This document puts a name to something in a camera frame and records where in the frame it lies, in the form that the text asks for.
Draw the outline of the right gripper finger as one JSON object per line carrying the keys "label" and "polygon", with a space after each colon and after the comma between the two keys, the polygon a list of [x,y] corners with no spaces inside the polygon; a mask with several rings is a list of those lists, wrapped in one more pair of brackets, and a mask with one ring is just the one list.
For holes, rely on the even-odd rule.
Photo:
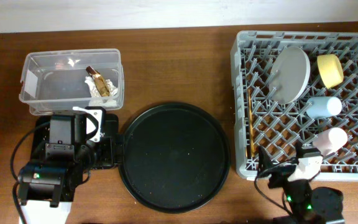
{"label": "right gripper finger", "polygon": [[299,141],[295,143],[295,152],[296,152],[297,156],[304,156],[305,155],[305,150],[303,149],[303,145]]}
{"label": "right gripper finger", "polygon": [[257,172],[261,173],[265,171],[266,169],[269,169],[272,167],[272,161],[269,158],[267,151],[263,146],[259,146],[258,148],[258,158],[259,158],[259,164],[257,168]]}

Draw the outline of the pink plastic cup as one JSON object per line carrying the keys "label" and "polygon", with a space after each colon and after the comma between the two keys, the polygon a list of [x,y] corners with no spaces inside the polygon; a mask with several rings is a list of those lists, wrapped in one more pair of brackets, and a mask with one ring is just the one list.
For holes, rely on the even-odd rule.
{"label": "pink plastic cup", "polygon": [[319,133],[313,140],[313,146],[323,156],[337,152],[348,140],[346,132],[341,128],[331,128]]}

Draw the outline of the light blue plastic cup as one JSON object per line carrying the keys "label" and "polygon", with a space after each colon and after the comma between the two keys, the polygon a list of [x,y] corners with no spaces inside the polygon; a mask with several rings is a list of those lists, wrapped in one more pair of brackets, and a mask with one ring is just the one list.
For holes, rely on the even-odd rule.
{"label": "light blue plastic cup", "polygon": [[313,119],[329,118],[342,111],[341,100],[335,96],[311,97],[307,103],[311,103],[311,106],[306,110],[306,114]]}

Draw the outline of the white tissue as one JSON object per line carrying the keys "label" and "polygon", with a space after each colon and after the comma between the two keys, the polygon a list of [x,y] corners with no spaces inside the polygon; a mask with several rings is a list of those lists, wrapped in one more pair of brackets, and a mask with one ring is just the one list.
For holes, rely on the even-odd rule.
{"label": "white tissue", "polygon": [[[88,85],[89,93],[92,98],[99,98],[101,97],[93,79],[91,77],[85,78],[85,83]],[[115,87],[110,79],[106,80],[110,96],[115,96],[118,93],[118,88]],[[89,103],[89,106],[103,106],[103,107],[116,107],[117,101],[116,100],[92,100]]]}

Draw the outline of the wooden chopstick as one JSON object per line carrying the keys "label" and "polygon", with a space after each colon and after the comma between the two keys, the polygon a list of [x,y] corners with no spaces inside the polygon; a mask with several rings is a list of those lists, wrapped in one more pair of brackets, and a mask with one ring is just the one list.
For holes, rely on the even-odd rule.
{"label": "wooden chopstick", "polygon": [[248,94],[248,112],[249,112],[249,134],[250,134],[250,154],[254,157],[254,140],[253,140],[253,126],[252,126],[252,99],[250,88],[247,89]]}
{"label": "wooden chopstick", "polygon": [[254,157],[255,148],[254,148],[254,133],[253,133],[253,121],[252,121],[251,106],[249,106],[249,129],[250,129],[250,154],[251,154],[251,157]]}

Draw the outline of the round black serving tray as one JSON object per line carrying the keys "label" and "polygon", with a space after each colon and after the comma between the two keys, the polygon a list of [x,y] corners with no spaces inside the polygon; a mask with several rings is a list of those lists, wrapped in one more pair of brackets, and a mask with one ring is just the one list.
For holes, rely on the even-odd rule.
{"label": "round black serving tray", "polygon": [[145,110],[124,132],[119,173],[142,205],[163,213],[185,213],[212,200],[230,169],[231,152],[219,121],[187,103]]}

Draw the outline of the grey round plate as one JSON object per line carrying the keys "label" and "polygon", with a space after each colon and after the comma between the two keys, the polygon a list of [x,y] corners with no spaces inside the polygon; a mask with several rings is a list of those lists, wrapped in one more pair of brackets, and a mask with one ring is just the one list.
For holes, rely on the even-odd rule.
{"label": "grey round plate", "polygon": [[302,49],[295,46],[283,49],[271,69],[270,99],[279,104],[299,99],[306,89],[310,72],[310,60]]}

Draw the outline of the yellow bowl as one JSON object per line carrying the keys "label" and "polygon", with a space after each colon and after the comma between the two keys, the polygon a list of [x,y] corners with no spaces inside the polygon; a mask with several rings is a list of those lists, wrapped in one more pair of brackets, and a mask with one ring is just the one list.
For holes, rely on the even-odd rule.
{"label": "yellow bowl", "polygon": [[342,65],[334,54],[319,55],[317,65],[321,81],[326,88],[333,88],[344,81]]}

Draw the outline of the gold brown snack wrapper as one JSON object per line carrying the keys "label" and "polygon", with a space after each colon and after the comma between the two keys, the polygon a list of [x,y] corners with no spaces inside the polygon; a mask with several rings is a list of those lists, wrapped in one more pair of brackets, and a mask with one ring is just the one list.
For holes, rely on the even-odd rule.
{"label": "gold brown snack wrapper", "polygon": [[93,79],[101,97],[110,96],[106,80],[103,78],[103,76],[91,66],[86,67],[86,72],[88,73],[89,77]]}

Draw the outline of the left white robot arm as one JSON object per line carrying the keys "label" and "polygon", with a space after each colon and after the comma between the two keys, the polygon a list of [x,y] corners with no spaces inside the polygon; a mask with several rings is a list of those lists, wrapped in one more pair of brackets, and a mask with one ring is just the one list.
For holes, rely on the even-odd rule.
{"label": "left white robot arm", "polygon": [[124,136],[100,142],[64,144],[42,141],[35,156],[19,171],[12,194],[20,223],[65,223],[76,188],[92,170],[112,169],[124,162]]}

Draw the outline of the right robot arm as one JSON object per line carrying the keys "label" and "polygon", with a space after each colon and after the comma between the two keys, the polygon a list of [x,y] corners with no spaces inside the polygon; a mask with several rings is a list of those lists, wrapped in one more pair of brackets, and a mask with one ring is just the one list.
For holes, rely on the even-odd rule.
{"label": "right robot arm", "polygon": [[[254,179],[256,191],[287,215],[275,217],[274,223],[345,223],[343,193],[330,187],[311,188],[310,182],[320,173],[323,153],[316,147],[295,145],[295,156],[277,164],[269,158],[264,147],[258,147],[259,164]],[[282,189],[281,203],[268,197],[258,185],[268,178],[268,188]]]}

